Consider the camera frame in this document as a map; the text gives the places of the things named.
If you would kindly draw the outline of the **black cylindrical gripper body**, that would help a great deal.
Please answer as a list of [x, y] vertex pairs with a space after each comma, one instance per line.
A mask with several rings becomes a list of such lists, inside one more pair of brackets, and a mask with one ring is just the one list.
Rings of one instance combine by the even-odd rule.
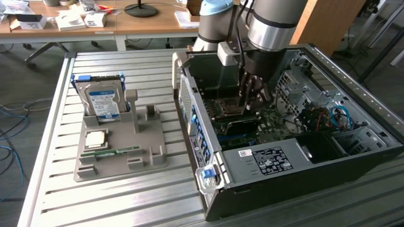
[[273, 77], [277, 67], [285, 55], [285, 49], [274, 52], [250, 50], [245, 54], [243, 70], [253, 76], [267, 82]]

